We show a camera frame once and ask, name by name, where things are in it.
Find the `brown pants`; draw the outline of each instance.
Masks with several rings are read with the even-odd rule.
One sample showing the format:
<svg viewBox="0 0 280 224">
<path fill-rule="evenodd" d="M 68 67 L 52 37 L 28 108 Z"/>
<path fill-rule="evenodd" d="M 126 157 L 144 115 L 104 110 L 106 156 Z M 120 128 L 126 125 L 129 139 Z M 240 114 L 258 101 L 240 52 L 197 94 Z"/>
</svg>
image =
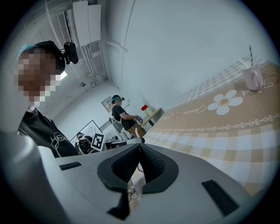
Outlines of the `brown pants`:
<svg viewBox="0 0 280 224">
<path fill-rule="evenodd" d="M 137 128 L 138 134 L 140 136 L 140 138 L 143 138 L 143 136 L 146 134 L 146 131 L 144 128 L 140 127 L 138 124 L 133 125 L 131 128 L 129 128 L 127 131 L 134 135 L 135 138 L 137 138 L 136 133 L 135 133 L 135 129 Z"/>
</svg>

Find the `mug handle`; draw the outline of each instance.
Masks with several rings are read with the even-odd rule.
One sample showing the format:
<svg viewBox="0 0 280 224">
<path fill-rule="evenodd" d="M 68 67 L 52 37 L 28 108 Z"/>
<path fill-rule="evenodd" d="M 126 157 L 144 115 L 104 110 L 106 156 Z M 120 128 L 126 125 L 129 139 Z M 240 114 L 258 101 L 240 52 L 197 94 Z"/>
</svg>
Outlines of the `mug handle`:
<svg viewBox="0 0 280 224">
<path fill-rule="evenodd" d="M 256 77 L 256 79 L 255 79 L 256 87 L 257 87 L 257 88 L 261 88 L 261 81 L 260 81 L 260 79 L 259 79 L 259 75 L 258 75 L 258 73 L 255 72 L 255 71 L 252 72 L 252 80 L 251 80 L 251 82 L 254 82 L 254 80 L 253 80 L 254 77 Z"/>
</svg>

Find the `table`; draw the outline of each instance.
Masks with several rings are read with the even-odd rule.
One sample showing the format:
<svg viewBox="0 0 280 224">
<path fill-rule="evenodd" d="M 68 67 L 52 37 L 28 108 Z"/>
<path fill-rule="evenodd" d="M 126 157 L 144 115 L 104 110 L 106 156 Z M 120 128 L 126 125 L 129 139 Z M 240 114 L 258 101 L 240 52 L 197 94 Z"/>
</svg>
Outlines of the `table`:
<svg viewBox="0 0 280 224">
<path fill-rule="evenodd" d="M 140 124 L 140 126 L 145 126 L 148 122 L 149 122 L 152 126 L 154 126 L 154 123 L 151 121 L 151 119 L 152 119 L 153 117 L 155 117 L 155 116 L 157 115 L 157 113 L 159 113 L 160 111 L 161 111 L 161 108 L 154 110 L 153 113 L 152 113 L 150 116 L 148 116 L 148 117 L 145 119 L 145 121 L 143 121 L 142 124 Z"/>
<path fill-rule="evenodd" d="M 243 60 L 250 64 L 250 56 Z M 247 89 L 237 61 L 178 97 L 145 142 L 206 160 L 250 195 L 268 187 L 280 160 L 280 67 L 253 62 L 265 82 L 260 91 Z M 132 181 L 141 189 L 144 175 L 136 170 Z"/>
</svg>

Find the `white flower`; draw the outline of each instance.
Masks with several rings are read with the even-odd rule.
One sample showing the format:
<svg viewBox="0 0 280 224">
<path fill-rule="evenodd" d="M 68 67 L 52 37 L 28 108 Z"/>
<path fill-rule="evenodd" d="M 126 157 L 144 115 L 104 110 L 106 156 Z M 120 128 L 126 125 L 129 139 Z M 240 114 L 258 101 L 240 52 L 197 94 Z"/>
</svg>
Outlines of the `white flower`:
<svg viewBox="0 0 280 224">
<path fill-rule="evenodd" d="M 214 97 L 215 103 L 208 105 L 208 110 L 217 109 L 218 115 L 224 115 L 229 112 L 229 106 L 238 106 L 243 102 L 242 97 L 234 97 L 236 90 L 230 90 L 225 96 L 218 94 Z"/>
</svg>

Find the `striped straw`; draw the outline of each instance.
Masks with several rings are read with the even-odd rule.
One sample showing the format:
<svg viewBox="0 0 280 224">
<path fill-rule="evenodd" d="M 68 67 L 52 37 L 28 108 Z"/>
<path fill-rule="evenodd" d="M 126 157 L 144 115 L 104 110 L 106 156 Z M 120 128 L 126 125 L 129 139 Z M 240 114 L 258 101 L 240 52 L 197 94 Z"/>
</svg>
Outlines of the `striped straw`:
<svg viewBox="0 0 280 224">
<path fill-rule="evenodd" d="M 253 67 L 253 55 L 252 55 L 251 45 L 249 45 L 249 50 L 250 50 L 250 56 L 251 56 L 251 66 Z"/>
</svg>

